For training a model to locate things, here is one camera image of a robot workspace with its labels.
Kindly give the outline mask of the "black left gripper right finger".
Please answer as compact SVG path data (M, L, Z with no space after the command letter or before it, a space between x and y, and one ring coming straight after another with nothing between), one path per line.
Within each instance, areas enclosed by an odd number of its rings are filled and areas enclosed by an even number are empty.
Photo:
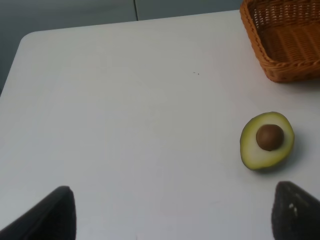
M291 181L280 181L275 188L271 211L275 240L318 240L320 201Z

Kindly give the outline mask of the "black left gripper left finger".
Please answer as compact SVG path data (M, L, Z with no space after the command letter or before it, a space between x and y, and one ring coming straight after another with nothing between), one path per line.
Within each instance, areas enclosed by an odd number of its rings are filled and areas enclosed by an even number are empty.
M0 230L2 240L75 240L74 193L59 186L19 218Z

